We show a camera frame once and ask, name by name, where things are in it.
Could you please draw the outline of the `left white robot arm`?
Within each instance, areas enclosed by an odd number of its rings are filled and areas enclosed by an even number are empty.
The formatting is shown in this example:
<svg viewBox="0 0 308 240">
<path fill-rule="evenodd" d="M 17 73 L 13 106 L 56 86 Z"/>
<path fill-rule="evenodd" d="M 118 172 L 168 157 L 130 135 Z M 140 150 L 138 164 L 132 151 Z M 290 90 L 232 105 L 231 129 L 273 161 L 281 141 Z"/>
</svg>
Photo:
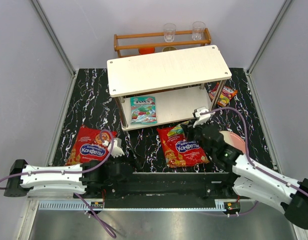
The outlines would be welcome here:
<svg viewBox="0 0 308 240">
<path fill-rule="evenodd" d="M 87 198 L 101 195 L 107 187 L 127 181 L 141 169 L 134 153 L 124 154 L 119 147 L 110 147 L 99 158 L 91 157 L 81 163 L 40 167 L 18 159 L 4 179 L 4 196 L 24 197 L 28 194 L 79 194 Z"/>
</svg>

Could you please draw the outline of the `green yellow Fox's candy bag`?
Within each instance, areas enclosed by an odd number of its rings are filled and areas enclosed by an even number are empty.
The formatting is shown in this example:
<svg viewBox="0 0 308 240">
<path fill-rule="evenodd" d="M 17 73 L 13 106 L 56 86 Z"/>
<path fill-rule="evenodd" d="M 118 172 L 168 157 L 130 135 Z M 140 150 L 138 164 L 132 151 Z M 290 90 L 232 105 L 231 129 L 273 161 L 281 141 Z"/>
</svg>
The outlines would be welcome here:
<svg viewBox="0 0 308 240">
<path fill-rule="evenodd" d="M 183 124 L 188 124 L 188 123 L 190 123 L 190 121 L 185 121 L 185 122 L 182 122 L 182 123 Z M 171 130 L 169 130 L 169 132 L 167 133 L 167 136 L 168 137 L 182 136 L 182 138 L 185 140 L 186 138 L 185 138 L 183 129 L 181 127 L 182 123 L 176 125 Z"/>
</svg>

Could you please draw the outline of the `teal Fox's mint candy bag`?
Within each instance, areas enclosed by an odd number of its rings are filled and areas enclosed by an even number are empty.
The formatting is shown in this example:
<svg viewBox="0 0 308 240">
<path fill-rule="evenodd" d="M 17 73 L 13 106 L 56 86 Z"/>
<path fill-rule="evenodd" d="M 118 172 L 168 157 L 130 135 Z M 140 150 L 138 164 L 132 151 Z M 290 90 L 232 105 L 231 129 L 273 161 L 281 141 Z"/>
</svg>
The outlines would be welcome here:
<svg viewBox="0 0 308 240">
<path fill-rule="evenodd" d="M 151 125 L 157 123 L 156 99 L 153 96 L 130 98 L 131 124 Z"/>
</svg>

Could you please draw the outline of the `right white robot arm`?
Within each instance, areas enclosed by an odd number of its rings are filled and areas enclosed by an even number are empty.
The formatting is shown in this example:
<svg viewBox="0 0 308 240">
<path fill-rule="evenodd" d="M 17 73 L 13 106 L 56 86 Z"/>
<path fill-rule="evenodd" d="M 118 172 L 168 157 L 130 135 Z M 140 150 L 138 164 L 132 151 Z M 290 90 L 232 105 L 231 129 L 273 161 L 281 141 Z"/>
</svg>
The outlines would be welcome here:
<svg viewBox="0 0 308 240">
<path fill-rule="evenodd" d="M 221 170 L 230 174 L 229 186 L 235 194 L 268 205 L 295 226 L 308 230 L 308 179 L 282 175 L 249 159 L 244 140 L 211 125 L 182 123 L 188 141 L 198 144 Z"/>
</svg>

